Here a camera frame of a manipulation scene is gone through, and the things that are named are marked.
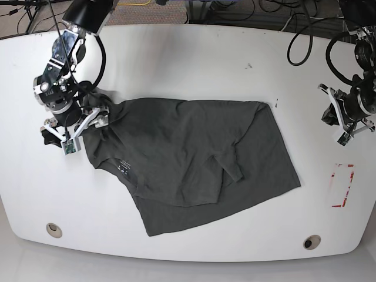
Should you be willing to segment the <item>red tape rectangle marking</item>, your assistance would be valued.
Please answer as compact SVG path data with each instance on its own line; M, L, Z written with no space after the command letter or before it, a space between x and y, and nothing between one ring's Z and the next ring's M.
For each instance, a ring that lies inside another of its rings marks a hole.
M355 165L336 164L331 175L329 204L333 208L345 207L353 182Z

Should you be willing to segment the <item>dark grey T-shirt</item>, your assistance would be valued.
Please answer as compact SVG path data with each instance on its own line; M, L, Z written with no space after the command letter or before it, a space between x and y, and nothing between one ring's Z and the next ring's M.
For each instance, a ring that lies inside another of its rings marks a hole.
M109 103L83 134L95 169L124 184L148 236L202 226L300 187L271 108L259 101Z

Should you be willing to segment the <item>black tripod stand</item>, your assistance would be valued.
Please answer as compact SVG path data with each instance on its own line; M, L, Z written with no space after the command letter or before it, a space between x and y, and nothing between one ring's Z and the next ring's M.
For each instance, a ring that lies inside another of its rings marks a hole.
M1 36L26 35L50 20L48 1L1 1Z

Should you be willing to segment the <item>grey metal frame background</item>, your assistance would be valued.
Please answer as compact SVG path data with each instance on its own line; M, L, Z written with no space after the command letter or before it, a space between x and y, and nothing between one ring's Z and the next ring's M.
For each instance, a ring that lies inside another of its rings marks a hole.
M202 24L214 1L185 1L184 5L187 13L188 24Z

